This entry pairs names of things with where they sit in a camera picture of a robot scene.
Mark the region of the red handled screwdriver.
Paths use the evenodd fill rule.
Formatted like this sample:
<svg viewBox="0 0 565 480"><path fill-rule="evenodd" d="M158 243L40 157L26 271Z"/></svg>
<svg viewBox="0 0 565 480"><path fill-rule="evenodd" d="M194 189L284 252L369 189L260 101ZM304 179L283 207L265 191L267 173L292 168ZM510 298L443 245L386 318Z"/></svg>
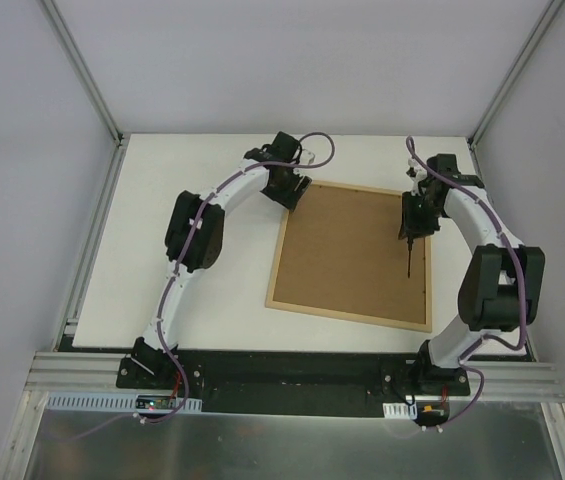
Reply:
<svg viewBox="0 0 565 480"><path fill-rule="evenodd" d="M411 277L413 244L414 238L407 236L407 278Z"/></svg>

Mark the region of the wooden picture frame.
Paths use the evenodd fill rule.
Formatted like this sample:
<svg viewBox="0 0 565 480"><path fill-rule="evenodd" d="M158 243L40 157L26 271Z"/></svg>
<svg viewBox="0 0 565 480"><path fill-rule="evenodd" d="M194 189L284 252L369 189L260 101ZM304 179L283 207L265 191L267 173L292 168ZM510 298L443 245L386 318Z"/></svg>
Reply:
<svg viewBox="0 0 565 480"><path fill-rule="evenodd" d="M398 239L401 193L314 182L283 216L266 296L269 308L429 333L431 245Z"/></svg>

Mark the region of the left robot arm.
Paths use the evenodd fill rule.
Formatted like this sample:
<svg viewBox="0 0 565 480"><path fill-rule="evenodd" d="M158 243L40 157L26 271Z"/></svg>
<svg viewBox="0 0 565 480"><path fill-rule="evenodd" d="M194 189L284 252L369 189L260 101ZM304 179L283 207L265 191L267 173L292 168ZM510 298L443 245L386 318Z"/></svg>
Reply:
<svg viewBox="0 0 565 480"><path fill-rule="evenodd" d="M218 186L178 195L164 240L168 260L164 289L131 353L139 377L150 388L164 388L172 380L174 363L168 353L177 346L176 314L187 287L217 261L225 220L256 193L294 210L311 185L311 178L298 172L303 153L300 139L278 132L271 143L247 151L237 169Z"/></svg>

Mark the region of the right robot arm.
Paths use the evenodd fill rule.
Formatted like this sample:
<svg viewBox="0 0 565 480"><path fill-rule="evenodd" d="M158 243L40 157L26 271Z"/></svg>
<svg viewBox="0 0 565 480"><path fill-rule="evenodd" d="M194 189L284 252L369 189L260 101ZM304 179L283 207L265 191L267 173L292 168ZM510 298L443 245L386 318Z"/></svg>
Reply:
<svg viewBox="0 0 565 480"><path fill-rule="evenodd" d="M471 252L457 295L457 314L425 341L407 377L423 394L435 394L465 374L462 364L485 342L524 348L537 315L545 267L539 247L525 245L504 224L476 175L463 174L453 154L408 161L410 190L401 197L399 239L413 245L452 220Z"/></svg>

